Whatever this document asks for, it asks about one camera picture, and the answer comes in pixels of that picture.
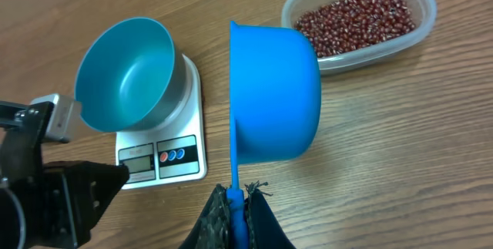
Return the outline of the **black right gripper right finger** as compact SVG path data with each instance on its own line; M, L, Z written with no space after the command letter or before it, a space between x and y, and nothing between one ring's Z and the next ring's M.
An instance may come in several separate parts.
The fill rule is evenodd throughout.
M270 196L270 193L265 193L260 189L267 185L268 182L261 183L260 181L246 185L248 198L245 200L245 211L249 248L295 249L264 198Z

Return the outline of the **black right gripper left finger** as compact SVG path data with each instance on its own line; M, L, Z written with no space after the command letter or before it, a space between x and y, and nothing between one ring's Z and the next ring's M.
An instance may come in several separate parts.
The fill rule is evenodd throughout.
M231 248L229 206L226 188L217 184L179 249Z

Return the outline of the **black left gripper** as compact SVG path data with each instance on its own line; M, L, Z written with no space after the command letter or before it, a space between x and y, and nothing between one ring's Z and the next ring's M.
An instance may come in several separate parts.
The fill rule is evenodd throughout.
M129 179L124 165L44 163L55 105L1 103L1 246L78 248Z

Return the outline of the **blue plastic measuring scoop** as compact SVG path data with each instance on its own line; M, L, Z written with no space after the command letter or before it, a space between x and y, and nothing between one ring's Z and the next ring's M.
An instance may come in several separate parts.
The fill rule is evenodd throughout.
M230 202L233 246L248 231L239 168L292 160L312 144L320 119L317 57L298 31L230 23Z

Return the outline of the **red adzuki beans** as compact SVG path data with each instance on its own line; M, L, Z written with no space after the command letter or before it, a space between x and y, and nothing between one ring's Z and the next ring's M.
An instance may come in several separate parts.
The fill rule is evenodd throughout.
M416 25L405 0L336 0L303 13L293 28L321 59L395 39Z

